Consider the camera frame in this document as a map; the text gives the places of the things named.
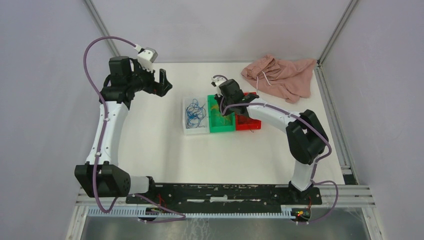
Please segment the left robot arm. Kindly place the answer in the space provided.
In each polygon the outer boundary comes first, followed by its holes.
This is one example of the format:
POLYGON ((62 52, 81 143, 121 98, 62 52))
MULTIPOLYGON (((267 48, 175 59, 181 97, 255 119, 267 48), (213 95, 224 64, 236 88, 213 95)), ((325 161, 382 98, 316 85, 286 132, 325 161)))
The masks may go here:
POLYGON ((128 56, 110 58, 109 75, 100 91, 99 123, 93 146, 84 164, 77 165, 74 175, 90 197, 116 198, 138 194, 149 204, 156 200, 158 191, 151 176, 130 176, 119 168, 118 151, 123 125, 135 94, 144 91, 159 97, 172 89, 166 71, 148 71, 141 63, 128 56))

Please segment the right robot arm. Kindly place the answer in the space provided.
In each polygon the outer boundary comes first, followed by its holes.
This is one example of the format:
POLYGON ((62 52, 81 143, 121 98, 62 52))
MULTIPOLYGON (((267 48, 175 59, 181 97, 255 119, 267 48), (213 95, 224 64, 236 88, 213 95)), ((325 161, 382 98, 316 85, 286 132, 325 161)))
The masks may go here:
POLYGON ((317 163, 332 153, 329 138, 312 110, 292 112, 272 105, 255 93, 241 90, 234 79, 215 75, 211 85, 214 99, 223 116, 235 114, 271 125, 286 134, 288 147, 295 159, 294 171, 288 183, 289 199, 302 204, 314 187, 317 163))

